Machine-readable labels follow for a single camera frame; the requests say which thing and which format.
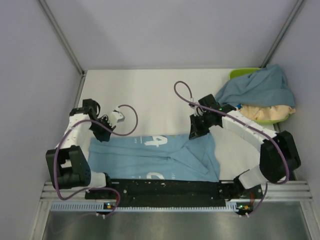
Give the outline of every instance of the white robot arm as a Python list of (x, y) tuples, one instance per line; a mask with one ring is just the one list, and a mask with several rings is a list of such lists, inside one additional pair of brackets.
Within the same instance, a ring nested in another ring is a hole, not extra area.
[[(116, 128), (116, 124), (123, 122), (125, 116), (116, 107), (108, 116), (103, 115), (98, 118), (100, 106), (92, 99), (85, 99), (82, 107), (74, 108), (69, 115), (69, 124), (65, 130), (68, 132), (77, 122), (84, 121), (72, 129), (68, 137), (63, 142), (58, 154), (57, 180), (60, 189), (70, 189), (74, 187), (103, 188), (108, 186), (110, 178), (106, 173), (94, 172), (90, 170), (88, 160), (82, 152), (82, 146), (87, 132), (91, 130), (94, 136), (101, 142), (108, 142), (110, 132), (102, 127), (86, 120), (94, 120), (110, 130)], [(56, 149), (46, 152), (45, 158), (53, 186), (54, 184), (54, 156)]]
[(277, 183), (287, 175), (279, 150), (285, 158), (289, 172), (301, 165), (293, 136), (289, 132), (275, 132), (267, 129), (246, 118), (231, 105), (221, 107), (212, 94), (203, 97), (198, 102), (200, 106), (217, 110), (217, 112), (224, 113), (225, 116), (201, 107), (194, 107), (191, 104), (190, 106), (194, 108), (194, 114), (190, 116), (189, 139), (206, 135), (210, 132), (209, 128), (211, 126), (218, 125), (223, 129), (234, 132), (260, 152), (259, 165), (243, 172), (233, 180), (238, 192), (266, 182)]

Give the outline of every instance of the beige cloth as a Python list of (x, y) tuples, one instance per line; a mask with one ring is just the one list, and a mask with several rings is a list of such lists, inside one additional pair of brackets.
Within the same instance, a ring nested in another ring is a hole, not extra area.
[(277, 121), (284, 119), (288, 114), (295, 113), (296, 109), (292, 109), (287, 105), (267, 107), (242, 105), (239, 112), (254, 121)]

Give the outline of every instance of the white wall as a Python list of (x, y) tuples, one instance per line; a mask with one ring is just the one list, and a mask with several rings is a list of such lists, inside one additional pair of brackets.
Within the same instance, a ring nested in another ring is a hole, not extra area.
[(308, 180), (320, 209), (320, 1), (307, 0), (272, 63), (283, 68), (294, 92), (297, 113), (281, 124), (298, 147), (298, 176)]
[(35, 0), (0, 7), (0, 238), (28, 238), (80, 80)]
[(90, 69), (259, 66), (297, 0), (47, 0)]

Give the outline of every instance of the light blue shirt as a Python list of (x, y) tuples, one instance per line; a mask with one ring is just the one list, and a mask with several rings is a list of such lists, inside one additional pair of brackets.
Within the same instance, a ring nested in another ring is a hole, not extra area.
[(211, 134), (189, 140), (188, 134), (91, 139), (92, 171), (112, 179), (166, 179), (218, 182), (220, 165)]

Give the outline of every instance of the metal floor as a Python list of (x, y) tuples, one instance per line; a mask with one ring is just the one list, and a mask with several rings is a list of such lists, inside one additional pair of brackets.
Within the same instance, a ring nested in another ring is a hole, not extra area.
[[(83, 214), (54, 212), (58, 231)], [(310, 240), (300, 204), (265, 202), (250, 218), (233, 212), (125, 213), (105, 220), (89, 215), (53, 234), (47, 223), (42, 240)]]

